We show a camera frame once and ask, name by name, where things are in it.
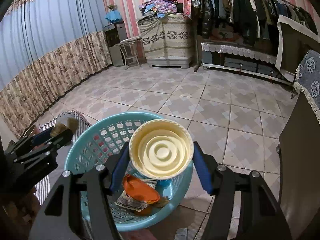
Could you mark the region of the dark wooden cabinet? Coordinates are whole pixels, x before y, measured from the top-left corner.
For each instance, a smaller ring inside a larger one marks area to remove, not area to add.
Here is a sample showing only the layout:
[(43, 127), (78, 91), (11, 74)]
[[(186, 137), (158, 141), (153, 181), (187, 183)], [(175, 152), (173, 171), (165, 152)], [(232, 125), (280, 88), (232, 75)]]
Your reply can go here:
[(319, 239), (319, 122), (303, 93), (279, 142), (279, 201), (292, 238)]

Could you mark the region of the cream plastic lid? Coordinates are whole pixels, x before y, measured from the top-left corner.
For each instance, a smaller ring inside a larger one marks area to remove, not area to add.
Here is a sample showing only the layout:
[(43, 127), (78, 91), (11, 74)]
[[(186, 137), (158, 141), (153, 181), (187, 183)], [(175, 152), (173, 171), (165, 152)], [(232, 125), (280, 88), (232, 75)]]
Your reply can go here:
[(194, 143), (189, 132), (168, 119), (154, 119), (135, 130), (129, 141), (129, 156), (135, 169), (148, 178), (166, 180), (189, 166)]

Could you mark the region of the small folding stool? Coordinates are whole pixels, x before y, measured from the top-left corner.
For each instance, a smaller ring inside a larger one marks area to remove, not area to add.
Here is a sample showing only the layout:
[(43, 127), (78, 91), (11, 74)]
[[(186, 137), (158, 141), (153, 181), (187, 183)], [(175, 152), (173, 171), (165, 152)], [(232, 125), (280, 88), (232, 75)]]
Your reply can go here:
[(130, 66), (136, 63), (139, 67), (141, 66), (138, 56), (138, 42), (142, 40), (141, 36), (135, 36), (127, 38), (116, 44), (116, 47), (120, 49), (125, 62), (125, 69), (129, 69)]

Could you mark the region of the potted plant blue wrap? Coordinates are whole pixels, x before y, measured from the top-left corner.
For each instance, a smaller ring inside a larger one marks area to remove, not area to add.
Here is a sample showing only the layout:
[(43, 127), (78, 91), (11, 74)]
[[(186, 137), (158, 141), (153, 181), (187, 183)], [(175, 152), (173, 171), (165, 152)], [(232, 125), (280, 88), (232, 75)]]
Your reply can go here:
[(122, 16), (117, 10), (117, 6), (115, 4), (111, 4), (108, 6), (108, 12), (106, 13), (105, 18), (108, 23), (117, 23), (123, 21)]

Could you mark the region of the striped grey tablecloth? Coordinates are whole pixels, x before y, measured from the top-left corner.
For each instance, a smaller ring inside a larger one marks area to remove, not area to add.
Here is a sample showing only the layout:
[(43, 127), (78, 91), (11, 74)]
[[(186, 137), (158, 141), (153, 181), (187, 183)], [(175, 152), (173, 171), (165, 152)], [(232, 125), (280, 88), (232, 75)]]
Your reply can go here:
[(85, 130), (87, 130), (96, 122), (96, 120), (90, 118), (89, 116), (85, 116), (78, 111), (66, 111), (59, 114), (49, 122), (43, 124), (39, 128), (40, 132), (43, 132), (49, 128), (53, 128), (53, 130), (50, 132), (52, 139), (56, 135), (64, 135), (67, 129), (70, 129), (73, 132), (72, 139), (64, 146), (61, 146), (57, 151), (57, 168), (35, 185), (36, 192), (34, 194), (39, 200), (40, 205), (44, 203), (53, 185), (64, 171), (64, 164), (67, 154), (73, 144), (76, 142), (78, 137), (84, 133)]

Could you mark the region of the orange peel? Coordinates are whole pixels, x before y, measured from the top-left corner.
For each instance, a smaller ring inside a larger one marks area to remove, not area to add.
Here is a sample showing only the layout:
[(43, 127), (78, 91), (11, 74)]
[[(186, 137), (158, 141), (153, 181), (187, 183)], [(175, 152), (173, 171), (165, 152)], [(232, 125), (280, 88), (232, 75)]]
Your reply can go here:
[(153, 208), (163, 208), (170, 202), (169, 197), (161, 197), (159, 201), (154, 203), (147, 203), (147, 207), (141, 211), (134, 211), (133, 213), (138, 216), (149, 216)]

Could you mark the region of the clothes rack with garments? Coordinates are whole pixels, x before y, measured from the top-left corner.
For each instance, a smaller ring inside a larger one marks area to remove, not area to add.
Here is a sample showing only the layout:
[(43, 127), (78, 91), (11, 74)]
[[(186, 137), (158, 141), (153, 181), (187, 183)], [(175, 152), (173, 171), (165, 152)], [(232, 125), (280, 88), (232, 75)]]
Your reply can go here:
[(280, 16), (318, 34), (306, 10), (280, 0), (184, 0), (183, 13), (195, 20), (197, 34), (203, 40), (269, 55), (275, 55), (278, 49)]

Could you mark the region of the blue floral fringed cloth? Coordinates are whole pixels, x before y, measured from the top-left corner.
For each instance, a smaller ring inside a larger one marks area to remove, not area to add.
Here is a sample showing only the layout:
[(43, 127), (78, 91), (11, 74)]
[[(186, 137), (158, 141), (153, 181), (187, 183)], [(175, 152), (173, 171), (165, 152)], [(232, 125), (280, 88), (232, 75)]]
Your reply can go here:
[(296, 69), (293, 86), (304, 94), (318, 121), (320, 119), (319, 75), (319, 53), (309, 50)]

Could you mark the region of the cloth-covered cabinet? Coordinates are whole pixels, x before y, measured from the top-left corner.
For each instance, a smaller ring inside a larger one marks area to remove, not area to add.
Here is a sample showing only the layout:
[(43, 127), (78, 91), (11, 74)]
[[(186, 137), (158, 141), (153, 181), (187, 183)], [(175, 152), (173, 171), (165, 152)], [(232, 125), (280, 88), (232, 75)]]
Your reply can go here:
[(138, 21), (145, 58), (150, 67), (189, 68), (195, 53), (194, 31), (189, 18), (168, 14)]

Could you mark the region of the orange snack bag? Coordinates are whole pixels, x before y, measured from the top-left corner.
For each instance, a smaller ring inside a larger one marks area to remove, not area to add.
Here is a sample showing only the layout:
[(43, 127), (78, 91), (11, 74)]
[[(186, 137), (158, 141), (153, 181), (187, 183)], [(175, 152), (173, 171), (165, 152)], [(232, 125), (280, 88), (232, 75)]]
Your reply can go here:
[(125, 192), (137, 201), (145, 202), (146, 204), (154, 204), (161, 198), (160, 194), (155, 189), (130, 174), (127, 174), (123, 178), (122, 185)]

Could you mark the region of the blue and floral curtain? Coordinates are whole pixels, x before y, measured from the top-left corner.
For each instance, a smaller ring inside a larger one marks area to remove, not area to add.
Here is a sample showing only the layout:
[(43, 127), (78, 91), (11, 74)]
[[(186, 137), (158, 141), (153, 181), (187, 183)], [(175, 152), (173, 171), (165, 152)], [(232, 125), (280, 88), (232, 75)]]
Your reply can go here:
[(15, 136), (108, 67), (103, 0), (14, 0), (1, 20), (1, 118)]

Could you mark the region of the pile of colourful clothes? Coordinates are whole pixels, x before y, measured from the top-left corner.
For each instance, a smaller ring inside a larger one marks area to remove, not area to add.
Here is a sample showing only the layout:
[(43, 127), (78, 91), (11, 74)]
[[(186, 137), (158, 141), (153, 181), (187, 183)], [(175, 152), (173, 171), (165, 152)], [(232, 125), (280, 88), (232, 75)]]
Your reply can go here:
[(182, 13), (183, 5), (177, 0), (147, 0), (139, 5), (143, 17), (164, 18), (168, 14)]

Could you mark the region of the light blue plastic basket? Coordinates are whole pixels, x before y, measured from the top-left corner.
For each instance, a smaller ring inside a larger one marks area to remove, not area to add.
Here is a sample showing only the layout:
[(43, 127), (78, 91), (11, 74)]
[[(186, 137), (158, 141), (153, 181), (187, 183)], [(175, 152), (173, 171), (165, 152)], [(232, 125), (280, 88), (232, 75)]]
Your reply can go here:
[[(125, 112), (97, 122), (75, 140), (67, 155), (65, 169), (73, 174), (80, 174), (106, 163), (110, 156), (120, 152), (136, 129), (148, 121), (158, 119), (160, 116), (156, 114)], [(151, 186), (162, 197), (168, 197), (169, 202), (165, 207), (154, 207), (151, 215), (146, 217), (135, 215), (133, 211), (123, 208), (117, 203), (120, 195), (124, 192), (122, 188), (113, 196), (109, 196), (108, 203), (118, 231), (145, 229), (168, 217), (178, 207), (188, 191), (192, 174), (193, 165), (189, 164), (179, 175), (152, 183)]]

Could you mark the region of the low bench with lace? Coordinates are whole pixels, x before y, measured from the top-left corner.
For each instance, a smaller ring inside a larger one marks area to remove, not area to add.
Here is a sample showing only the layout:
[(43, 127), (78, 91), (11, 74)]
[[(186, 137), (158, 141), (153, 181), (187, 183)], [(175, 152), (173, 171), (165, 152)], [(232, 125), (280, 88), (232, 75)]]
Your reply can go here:
[(230, 44), (202, 42), (201, 56), (204, 69), (221, 69), (238, 74), (247, 74), (286, 85), (293, 83), (292, 74), (280, 71), (276, 67), (276, 56), (260, 51)]

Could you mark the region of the grey water dispenser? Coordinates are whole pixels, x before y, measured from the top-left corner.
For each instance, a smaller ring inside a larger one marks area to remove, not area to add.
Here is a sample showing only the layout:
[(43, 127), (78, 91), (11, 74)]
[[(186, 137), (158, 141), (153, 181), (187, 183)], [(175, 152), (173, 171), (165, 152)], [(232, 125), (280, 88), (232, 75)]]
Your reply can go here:
[(120, 51), (119, 43), (127, 39), (125, 23), (122, 21), (104, 26), (104, 33), (113, 65), (123, 66), (124, 57)]

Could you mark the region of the pink metal mug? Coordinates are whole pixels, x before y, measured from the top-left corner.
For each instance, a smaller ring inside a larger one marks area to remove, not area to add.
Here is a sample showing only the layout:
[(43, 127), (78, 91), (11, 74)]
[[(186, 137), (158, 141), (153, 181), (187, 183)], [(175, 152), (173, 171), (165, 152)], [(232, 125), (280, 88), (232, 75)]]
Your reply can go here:
[(25, 137), (32, 137), (35, 136), (37, 134), (39, 134), (41, 131), (39, 130), (39, 128), (36, 125), (31, 125), (21, 136), (21, 139), (25, 138)]

